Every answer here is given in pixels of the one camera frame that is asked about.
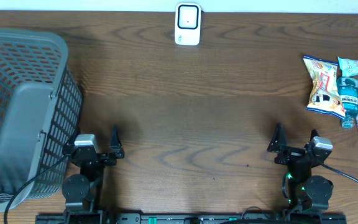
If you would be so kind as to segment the teal wet wipes pack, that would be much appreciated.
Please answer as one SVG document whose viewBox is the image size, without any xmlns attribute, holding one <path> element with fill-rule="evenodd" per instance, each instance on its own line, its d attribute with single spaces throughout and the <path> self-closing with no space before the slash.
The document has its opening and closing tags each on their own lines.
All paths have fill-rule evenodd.
<svg viewBox="0 0 358 224">
<path fill-rule="evenodd" d="M 358 60 L 339 57 L 338 62 L 343 77 L 354 77 L 358 75 Z"/>
</svg>

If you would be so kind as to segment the teal mouthwash bottle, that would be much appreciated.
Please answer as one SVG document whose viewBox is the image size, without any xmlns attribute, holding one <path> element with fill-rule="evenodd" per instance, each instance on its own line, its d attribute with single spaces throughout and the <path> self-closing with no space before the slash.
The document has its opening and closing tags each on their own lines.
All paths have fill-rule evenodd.
<svg viewBox="0 0 358 224">
<path fill-rule="evenodd" d="M 352 129 L 358 114 L 358 80 L 341 77 L 337 80 L 337 88 L 345 110 L 341 126 L 344 129 Z"/>
</svg>

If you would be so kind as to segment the yellow snack bag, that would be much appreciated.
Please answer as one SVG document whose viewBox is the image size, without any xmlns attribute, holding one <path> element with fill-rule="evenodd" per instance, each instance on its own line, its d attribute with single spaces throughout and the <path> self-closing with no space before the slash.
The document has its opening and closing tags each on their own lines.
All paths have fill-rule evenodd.
<svg viewBox="0 0 358 224">
<path fill-rule="evenodd" d="M 313 84 L 306 109 L 344 119 L 345 109 L 337 88 L 339 64 L 309 55 L 304 55 L 303 61 Z"/>
</svg>

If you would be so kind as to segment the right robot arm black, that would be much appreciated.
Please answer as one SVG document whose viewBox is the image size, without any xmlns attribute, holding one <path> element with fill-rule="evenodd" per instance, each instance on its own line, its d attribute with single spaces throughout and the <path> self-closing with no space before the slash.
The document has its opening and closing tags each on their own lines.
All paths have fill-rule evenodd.
<svg viewBox="0 0 358 224">
<path fill-rule="evenodd" d="M 290 206 L 283 213 L 285 220 L 291 220 L 296 214 L 320 217 L 329 208 L 333 183 L 313 175 L 311 170 L 324 164 L 332 150 L 332 142 L 321 137 L 315 129 L 304 147 L 289 146 L 283 126 L 277 124 L 267 151 L 277 154 L 274 163 L 287 167 L 282 191 Z"/>
</svg>

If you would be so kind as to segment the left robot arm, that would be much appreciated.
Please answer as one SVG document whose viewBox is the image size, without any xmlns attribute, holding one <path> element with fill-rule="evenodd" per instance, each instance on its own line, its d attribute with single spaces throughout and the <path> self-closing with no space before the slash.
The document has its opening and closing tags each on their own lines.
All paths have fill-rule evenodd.
<svg viewBox="0 0 358 224">
<path fill-rule="evenodd" d="M 113 127 L 109 151 L 98 151 L 94 134 L 81 134 L 77 128 L 63 147 L 63 154 L 80 168 L 78 174 L 66 178 L 62 185 L 65 197 L 63 223 L 111 223 L 111 214 L 100 203 L 104 170 L 115 166 L 125 156 L 117 126 Z"/>
</svg>

